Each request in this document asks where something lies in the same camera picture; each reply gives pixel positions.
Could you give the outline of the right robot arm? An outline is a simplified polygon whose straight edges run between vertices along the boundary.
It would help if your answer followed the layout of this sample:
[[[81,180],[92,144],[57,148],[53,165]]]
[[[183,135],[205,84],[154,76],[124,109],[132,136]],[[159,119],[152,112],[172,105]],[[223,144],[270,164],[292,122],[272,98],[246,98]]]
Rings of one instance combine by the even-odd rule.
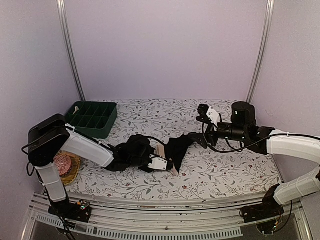
[[[187,136],[204,149],[214,152],[218,140],[236,141],[239,150],[250,150],[261,155],[282,155],[320,162],[320,138],[305,134],[284,132],[273,127],[257,126],[255,107],[247,102],[238,101],[231,105],[231,121],[223,122],[220,114],[206,104],[198,106],[196,120],[207,127],[200,133],[192,132]],[[292,200],[307,197],[320,190],[320,168],[306,173],[287,183],[272,186],[262,199],[258,213],[269,218],[281,206]]]

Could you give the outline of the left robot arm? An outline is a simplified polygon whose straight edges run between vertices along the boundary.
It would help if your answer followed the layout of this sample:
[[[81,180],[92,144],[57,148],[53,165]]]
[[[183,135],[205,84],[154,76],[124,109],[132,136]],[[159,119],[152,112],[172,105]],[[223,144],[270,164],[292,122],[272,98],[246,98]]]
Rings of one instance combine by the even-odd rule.
[[[122,172],[130,167],[143,167],[154,170],[155,149],[143,135],[133,135],[126,143],[116,147],[80,133],[68,124],[62,114],[55,114],[32,127],[27,135],[28,161],[34,166],[42,184],[48,191],[55,209],[63,216],[74,213],[74,205],[67,200],[68,194],[54,162],[60,151],[77,155],[92,161],[111,172]]]

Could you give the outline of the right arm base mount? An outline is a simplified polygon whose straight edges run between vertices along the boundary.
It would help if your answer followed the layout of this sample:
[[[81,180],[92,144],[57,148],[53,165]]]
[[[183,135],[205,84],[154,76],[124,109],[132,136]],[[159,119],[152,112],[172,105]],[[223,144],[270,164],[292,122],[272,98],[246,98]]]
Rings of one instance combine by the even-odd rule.
[[[284,213],[282,206],[278,204],[260,203],[247,205],[240,209],[239,215],[245,223],[265,220],[272,217],[280,216]]]

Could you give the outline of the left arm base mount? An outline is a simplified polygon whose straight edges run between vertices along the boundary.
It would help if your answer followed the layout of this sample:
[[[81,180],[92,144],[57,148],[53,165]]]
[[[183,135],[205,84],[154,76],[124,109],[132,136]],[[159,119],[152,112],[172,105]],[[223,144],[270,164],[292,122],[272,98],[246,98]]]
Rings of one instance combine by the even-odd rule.
[[[59,202],[51,202],[48,213],[61,217],[62,219],[88,223],[91,217],[92,208],[89,201],[81,199],[76,203],[73,203],[66,199]]]

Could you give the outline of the navy blue underwear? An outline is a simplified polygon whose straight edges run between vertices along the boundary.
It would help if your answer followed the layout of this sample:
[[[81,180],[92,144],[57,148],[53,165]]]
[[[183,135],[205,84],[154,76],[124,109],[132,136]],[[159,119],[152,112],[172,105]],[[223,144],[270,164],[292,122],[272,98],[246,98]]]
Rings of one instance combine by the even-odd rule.
[[[74,107],[74,112],[73,112],[72,114],[75,115],[79,110],[80,110],[79,107],[78,107],[78,106],[75,106],[75,107]]]

